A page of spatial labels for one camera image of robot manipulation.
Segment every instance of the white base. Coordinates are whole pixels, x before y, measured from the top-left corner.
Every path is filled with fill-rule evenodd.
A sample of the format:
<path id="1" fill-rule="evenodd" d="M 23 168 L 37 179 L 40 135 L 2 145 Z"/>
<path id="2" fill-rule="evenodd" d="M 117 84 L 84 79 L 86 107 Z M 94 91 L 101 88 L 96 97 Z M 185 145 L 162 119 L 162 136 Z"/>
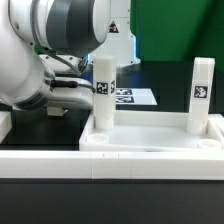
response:
<path id="1" fill-rule="evenodd" d="M 131 125 L 136 122 L 139 125 L 148 125 L 151 122 L 153 125 L 157 123 L 158 126 L 164 123 L 169 126 L 183 126 L 187 121 L 186 114 L 165 113 L 167 116 L 162 116 L 164 113 L 138 113 L 143 113 L 144 117 L 132 120 Z M 9 113 L 0 114 L 4 121 L 11 121 Z M 154 118 L 161 115 L 164 119 L 151 119 L 153 115 Z M 176 123 L 173 123 L 172 117 L 176 118 Z M 125 125 L 130 122 L 126 112 L 121 113 L 119 118 Z M 220 115 L 209 116 L 208 135 L 222 141 L 223 137 L 216 125 L 216 122 L 220 125 L 224 123 L 220 121 L 223 121 Z M 2 122 L 0 124 L 1 127 L 10 127 Z M 91 128 L 86 127 L 84 133 L 88 134 L 90 130 Z M 105 145 L 108 142 L 103 136 L 95 137 L 95 143 L 101 139 Z M 105 145 L 104 151 L 101 152 L 101 147 L 95 152 L 1 150 L 0 178 L 224 180 L 224 150 L 175 151 L 171 147 L 170 150 L 156 152 L 118 152 L 119 148 L 116 152 L 108 152 Z"/>
<path id="2" fill-rule="evenodd" d="M 194 136 L 187 133 L 188 114 L 163 112 L 116 111 L 114 129 L 100 131 L 93 127 L 90 115 L 80 138 L 81 151 L 195 151 L 201 139 L 214 139 L 224 145 L 224 137 L 215 120 L 223 120 L 220 115 L 212 115 L 205 135 Z M 87 136 L 103 134 L 108 137 L 106 144 L 91 144 Z"/>
<path id="3" fill-rule="evenodd" d="M 0 112 L 0 143 L 12 128 L 10 112 Z"/>

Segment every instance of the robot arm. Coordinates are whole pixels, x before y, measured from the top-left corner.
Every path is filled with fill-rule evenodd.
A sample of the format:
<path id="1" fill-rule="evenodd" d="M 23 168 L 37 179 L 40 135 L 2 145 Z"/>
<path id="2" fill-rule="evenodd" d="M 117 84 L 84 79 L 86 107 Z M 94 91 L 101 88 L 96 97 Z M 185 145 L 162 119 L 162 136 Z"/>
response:
<path id="1" fill-rule="evenodd" d="M 110 0 L 1 0 L 0 99 L 31 110 L 52 95 L 54 72 L 29 46 L 34 25 L 41 45 L 84 57 L 105 41 L 109 20 Z"/>

